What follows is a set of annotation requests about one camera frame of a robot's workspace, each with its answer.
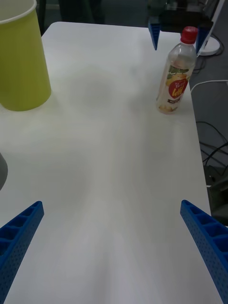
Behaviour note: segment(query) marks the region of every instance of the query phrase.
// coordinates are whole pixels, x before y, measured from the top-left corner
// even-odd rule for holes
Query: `yellow-green paper cup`
[[[0,0],[0,102],[13,111],[51,94],[35,0]]]

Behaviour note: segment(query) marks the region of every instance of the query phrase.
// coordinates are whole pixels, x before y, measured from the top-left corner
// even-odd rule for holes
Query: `white table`
[[[3,225],[36,200],[45,216],[7,304],[221,303],[180,216],[209,212],[189,87],[157,112],[168,51],[180,36],[55,23],[43,37],[52,96],[0,109]]]

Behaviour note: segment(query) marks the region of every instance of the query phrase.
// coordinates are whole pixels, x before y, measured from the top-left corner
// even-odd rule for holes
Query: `juice bottle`
[[[196,64],[196,50],[193,44],[197,28],[185,27],[180,43],[169,52],[157,97],[160,112],[174,112],[183,97],[184,91]]]

